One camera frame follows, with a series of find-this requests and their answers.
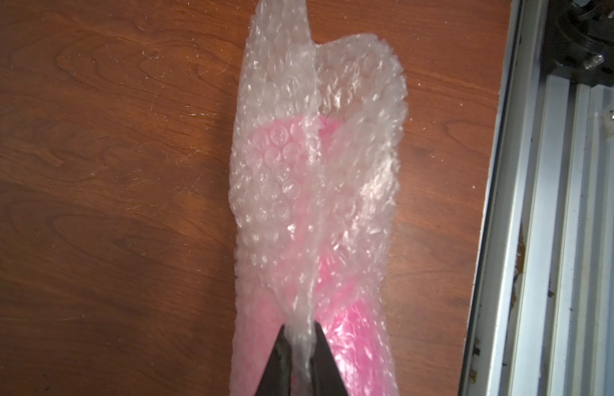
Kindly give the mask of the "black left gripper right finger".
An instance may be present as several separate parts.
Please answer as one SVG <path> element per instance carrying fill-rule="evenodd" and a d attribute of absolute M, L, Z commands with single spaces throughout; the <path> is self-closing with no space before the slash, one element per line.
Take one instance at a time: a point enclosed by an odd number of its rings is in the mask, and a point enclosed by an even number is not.
<path fill-rule="evenodd" d="M 315 349 L 310 358 L 313 396 L 348 396 L 347 388 L 330 350 L 323 328 L 315 322 Z"/>

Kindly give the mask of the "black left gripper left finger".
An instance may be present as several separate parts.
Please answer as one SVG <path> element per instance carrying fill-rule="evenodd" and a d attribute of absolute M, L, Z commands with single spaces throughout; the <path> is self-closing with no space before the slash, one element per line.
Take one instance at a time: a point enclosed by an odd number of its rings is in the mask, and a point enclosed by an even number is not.
<path fill-rule="evenodd" d="M 290 396 L 292 394 L 292 345 L 285 335 L 285 327 L 282 325 L 279 329 L 255 396 Z"/>

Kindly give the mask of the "pink plastic wine glass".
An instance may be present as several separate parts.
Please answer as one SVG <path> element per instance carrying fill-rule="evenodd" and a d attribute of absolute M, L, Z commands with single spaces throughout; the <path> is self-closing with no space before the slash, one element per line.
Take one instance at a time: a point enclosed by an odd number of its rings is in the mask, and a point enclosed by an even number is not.
<path fill-rule="evenodd" d="M 233 148 L 230 206 L 238 226 L 235 333 L 230 393 L 258 387 L 272 344 L 306 290 L 338 372 L 351 395 L 396 395 L 394 362 L 381 313 L 380 284 L 389 242 L 390 211 L 354 225 L 361 189 L 326 197 L 328 215 L 319 263 L 300 263 L 300 228 L 310 216 L 305 187 L 305 137 L 300 117 L 274 120 Z"/>

